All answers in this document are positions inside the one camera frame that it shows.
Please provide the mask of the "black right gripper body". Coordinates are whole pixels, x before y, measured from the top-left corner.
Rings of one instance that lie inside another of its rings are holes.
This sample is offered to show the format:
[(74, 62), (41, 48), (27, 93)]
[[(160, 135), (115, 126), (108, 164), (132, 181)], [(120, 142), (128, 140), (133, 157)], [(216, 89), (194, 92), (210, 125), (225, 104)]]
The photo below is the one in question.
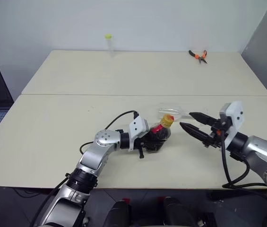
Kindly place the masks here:
[(221, 132), (223, 131), (224, 134), (228, 131), (231, 126), (231, 119), (226, 118), (225, 120), (210, 118), (206, 125), (211, 127), (211, 133), (205, 136), (205, 141), (203, 144), (205, 147), (212, 146), (214, 148), (221, 147)]

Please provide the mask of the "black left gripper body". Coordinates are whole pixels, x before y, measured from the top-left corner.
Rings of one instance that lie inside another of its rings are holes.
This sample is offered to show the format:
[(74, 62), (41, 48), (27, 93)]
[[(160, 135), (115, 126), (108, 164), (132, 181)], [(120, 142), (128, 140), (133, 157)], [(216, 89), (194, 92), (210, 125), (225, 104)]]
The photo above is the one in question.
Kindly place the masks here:
[(151, 150), (151, 136), (148, 132), (141, 138), (136, 138), (134, 141), (134, 149), (137, 149), (139, 151), (139, 158), (144, 158), (144, 150), (150, 151)]

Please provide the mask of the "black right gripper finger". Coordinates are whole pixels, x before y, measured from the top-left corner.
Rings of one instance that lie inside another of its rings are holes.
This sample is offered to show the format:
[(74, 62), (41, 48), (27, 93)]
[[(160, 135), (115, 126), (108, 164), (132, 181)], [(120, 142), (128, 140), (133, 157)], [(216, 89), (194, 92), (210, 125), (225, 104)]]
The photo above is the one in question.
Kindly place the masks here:
[(190, 136), (198, 139), (201, 141), (204, 145), (212, 145), (212, 138), (206, 134), (205, 132), (202, 132), (199, 128), (196, 126), (190, 124), (190, 123), (184, 123), (180, 122), (180, 126), (184, 131), (186, 131)]
[(215, 118), (201, 112), (190, 112), (189, 115), (192, 116), (192, 118), (194, 118), (197, 122), (204, 125), (212, 126), (215, 123)]

